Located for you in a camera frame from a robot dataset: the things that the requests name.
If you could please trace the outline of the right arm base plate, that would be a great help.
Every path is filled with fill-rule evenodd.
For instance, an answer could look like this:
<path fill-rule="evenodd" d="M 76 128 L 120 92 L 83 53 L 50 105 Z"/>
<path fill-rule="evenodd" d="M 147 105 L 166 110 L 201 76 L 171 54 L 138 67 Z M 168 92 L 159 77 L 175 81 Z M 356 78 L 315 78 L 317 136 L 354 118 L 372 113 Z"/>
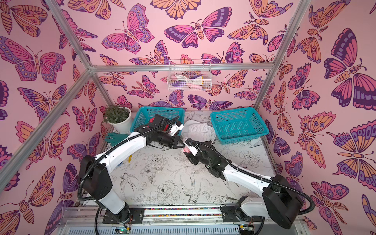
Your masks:
<path fill-rule="evenodd" d="M 247 216 L 240 208 L 235 206 L 226 206 L 222 204 L 220 206 L 220 212 L 222 214 L 223 222 L 249 223 L 252 219 L 251 216 Z"/>

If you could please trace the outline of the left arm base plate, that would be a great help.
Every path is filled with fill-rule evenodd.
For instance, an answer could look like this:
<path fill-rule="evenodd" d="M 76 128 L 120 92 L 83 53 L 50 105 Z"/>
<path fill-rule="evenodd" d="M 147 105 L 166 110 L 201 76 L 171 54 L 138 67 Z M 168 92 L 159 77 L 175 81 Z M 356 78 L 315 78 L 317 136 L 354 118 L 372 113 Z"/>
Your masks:
<path fill-rule="evenodd" d="M 125 208 L 119 214 L 107 210 L 103 224 L 142 224 L 145 208 Z"/>

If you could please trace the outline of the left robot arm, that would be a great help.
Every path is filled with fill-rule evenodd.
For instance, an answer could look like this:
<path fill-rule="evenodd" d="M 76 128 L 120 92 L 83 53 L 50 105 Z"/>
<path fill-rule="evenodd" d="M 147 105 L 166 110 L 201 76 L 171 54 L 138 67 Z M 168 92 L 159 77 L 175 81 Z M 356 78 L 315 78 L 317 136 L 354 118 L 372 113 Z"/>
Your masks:
<path fill-rule="evenodd" d="M 85 156 L 80 163 L 78 200 L 93 200 L 117 220 L 125 221 L 130 215 L 129 206 L 113 189 L 111 173 L 132 154 L 153 142 L 170 149 L 186 147 L 178 132 L 176 128 L 165 131 L 142 126 L 109 150 L 94 157 Z"/>

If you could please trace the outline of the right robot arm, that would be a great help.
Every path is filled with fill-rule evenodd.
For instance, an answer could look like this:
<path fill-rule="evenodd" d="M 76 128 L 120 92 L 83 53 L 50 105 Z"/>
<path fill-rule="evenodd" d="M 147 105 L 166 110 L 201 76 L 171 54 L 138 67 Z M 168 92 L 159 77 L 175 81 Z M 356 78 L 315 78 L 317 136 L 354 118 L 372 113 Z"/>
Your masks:
<path fill-rule="evenodd" d="M 269 217 L 280 227 L 289 229 L 297 216 L 315 208 L 314 201 L 294 189 L 285 177 L 264 176 L 244 169 L 219 153 L 211 141 L 188 138 L 185 146 L 190 151 L 186 157 L 192 164 L 202 163 L 212 176 L 241 185 L 263 199 L 260 206 L 253 206 L 245 198 L 240 200 L 240 211 L 248 217 Z"/>

